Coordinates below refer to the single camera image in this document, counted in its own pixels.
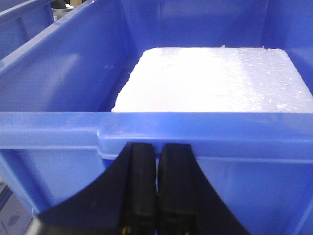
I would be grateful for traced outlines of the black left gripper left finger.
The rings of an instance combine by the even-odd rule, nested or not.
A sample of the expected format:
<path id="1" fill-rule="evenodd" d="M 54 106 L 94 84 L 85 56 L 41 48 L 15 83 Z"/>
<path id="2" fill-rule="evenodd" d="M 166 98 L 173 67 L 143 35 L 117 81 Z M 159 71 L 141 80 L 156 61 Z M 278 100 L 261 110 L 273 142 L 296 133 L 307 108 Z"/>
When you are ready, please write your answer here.
<path id="1" fill-rule="evenodd" d="M 37 215 L 43 235 L 154 235 L 156 153 L 128 142 L 87 187 Z"/>

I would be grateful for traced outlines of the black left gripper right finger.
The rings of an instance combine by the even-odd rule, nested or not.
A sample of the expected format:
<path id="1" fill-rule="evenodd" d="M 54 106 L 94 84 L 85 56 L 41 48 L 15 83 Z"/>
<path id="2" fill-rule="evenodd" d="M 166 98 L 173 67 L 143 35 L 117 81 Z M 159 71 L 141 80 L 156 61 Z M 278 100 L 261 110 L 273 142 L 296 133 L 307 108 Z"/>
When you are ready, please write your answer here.
<path id="1" fill-rule="evenodd" d="M 167 143 L 158 164 L 159 235 L 248 235 L 207 180 L 189 144 Z"/>

